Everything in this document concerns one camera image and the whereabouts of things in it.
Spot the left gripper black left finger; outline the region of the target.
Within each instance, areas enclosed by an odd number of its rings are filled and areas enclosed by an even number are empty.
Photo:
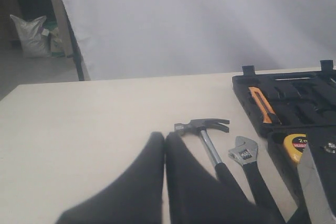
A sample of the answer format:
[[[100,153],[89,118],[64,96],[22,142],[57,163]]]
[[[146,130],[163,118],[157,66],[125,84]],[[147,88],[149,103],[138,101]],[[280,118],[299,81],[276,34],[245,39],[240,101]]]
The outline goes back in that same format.
[[[161,223],[164,136],[151,133],[133,163],[108,187],[64,211],[58,223]]]

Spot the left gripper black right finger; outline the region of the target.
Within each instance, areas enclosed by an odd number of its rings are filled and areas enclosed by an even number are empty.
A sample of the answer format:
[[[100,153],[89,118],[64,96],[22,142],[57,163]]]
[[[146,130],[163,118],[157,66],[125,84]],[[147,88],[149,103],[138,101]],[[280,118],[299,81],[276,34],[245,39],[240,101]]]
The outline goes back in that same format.
[[[175,132],[165,139],[165,155],[171,223],[276,222],[242,191],[216,180]]]

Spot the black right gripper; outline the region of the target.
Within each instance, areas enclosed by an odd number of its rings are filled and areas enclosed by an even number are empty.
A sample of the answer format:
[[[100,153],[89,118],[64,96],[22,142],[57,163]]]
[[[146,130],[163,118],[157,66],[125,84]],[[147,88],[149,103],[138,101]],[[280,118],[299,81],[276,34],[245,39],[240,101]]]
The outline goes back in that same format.
[[[312,223],[335,223],[335,131],[314,129],[297,166]]]

